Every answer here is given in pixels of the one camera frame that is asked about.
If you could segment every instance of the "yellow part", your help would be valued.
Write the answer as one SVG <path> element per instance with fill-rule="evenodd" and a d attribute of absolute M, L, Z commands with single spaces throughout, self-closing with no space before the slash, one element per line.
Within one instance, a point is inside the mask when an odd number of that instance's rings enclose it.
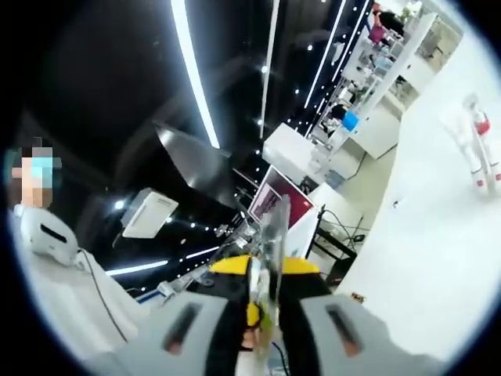
<path fill-rule="evenodd" d="M 247 305 L 247 326 L 253 327 L 259 321 L 259 308 L 254 303 Z"/>
<path fill-rule="evenodd" d="M 241 255 L 236 257 L 224 258 L 211 266 L 210 271 L 213 273 L 237 274 L 245 275 L 247 272 L 247 263 L 249 255 Z M 286 257 L 283 261 L 284 274 L 309 274 L 320 273 L 317 265 L 300 257 Z"/>
<path fill-rule="evenodd" d="M 221 261 L 214 263 L 210 271 L 213 273 L 238 274 L 244 276 L 247 272 L 247 263 L 249 255 L 242 255 L 230 258 L 224 258 Z"/>
<path fill-rule="evenodd" d="M 320 273 L 317 265 L 300 257 L 286 257 L 283 262 L 283 274 Z"/>

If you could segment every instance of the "white device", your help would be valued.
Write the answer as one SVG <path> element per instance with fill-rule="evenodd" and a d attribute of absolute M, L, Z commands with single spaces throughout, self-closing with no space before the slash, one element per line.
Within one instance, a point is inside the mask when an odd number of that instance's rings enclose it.
<path fill-rule="evenodd" d="M 50 211 L 24 208 L 20 217 L 20 234 L 27 251 L 50 256 L 65 266 L 74 264 L 78 253 L 77 237 Z"/>
<path fill-rule="evenodd" d="M 123 237 L 153 239 L 178 203 L 150 188 L 141 190 L 122 217 Z"/>

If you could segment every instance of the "pink object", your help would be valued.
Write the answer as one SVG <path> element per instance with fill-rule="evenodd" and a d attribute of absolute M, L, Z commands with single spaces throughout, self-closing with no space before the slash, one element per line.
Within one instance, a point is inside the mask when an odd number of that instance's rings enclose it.
<path fill-rule="evenodd" d="M 488 120 L 479 121 L 475 123 L 475 128 L 477 129 L 478 135 L 482 136 L 491 128 L 491 124 Z"/>
<path fill-rule="evenodd" d="M 383 39 L 383 36 L 384 36 L 384 27 L 382 27 L 382 26 L 374 25 L 373 28 L 370 30 L 369 39 L 371 41 L 373 41 L 374 43 L 381 42 L 381 39 Z"/>

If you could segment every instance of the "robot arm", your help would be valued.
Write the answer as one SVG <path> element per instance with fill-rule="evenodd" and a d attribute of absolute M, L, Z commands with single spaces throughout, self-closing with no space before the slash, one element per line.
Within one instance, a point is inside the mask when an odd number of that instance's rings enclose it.
<path fill-rule="evenodd" d="M 292 285 L 284 274 L 280 328 L 291 375 L 441 373 L 438 361 L 393 344 L 385 324 L 349 297 L 329 293 L 294 301 L 298 291 L 291 291 Z M 114 354 L 95 358 L 89 369 L 138 376 L 233 375 L 247 327 L 246 308 L 184 291 L 159 309 L 137 338 Z"/>

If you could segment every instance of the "person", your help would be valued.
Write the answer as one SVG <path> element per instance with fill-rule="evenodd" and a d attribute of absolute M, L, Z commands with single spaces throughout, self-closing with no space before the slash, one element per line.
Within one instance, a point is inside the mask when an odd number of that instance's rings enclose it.
<path fill-rule="evenodd" d="M 54 171 L 61 168 L 60 159 L 52 156 L 52 148 L 35 139 L 33 146 L 10 150 L 8 156 L 9 206 L 48 208 L 52 203 Z"/>
<path fill-rule="evenodd" d="M 342 104 L 337 104 L 336 106 L 332 107 L 329 116 L 339 121 L 343 121 L 346 112 L 347 110 Z"/>
<path fill-rule="evenodd" d="M 373 5 L 374 26 L 383 26 L 388 30 L 393 30 L 395 33 L 404 36 L 404 23 L 398 19 L 397 15 L 389 10 L 381 11 L 380 5 Z"/>
<path fill-rule="evenodd" d="M 369 30 L 369 40 L 378 45 L 384 40 L 384 34 L 386 33 L 386 31 L 380 21 L 379 13 L 374 11 L 373 15 L 374 25 Z"/>

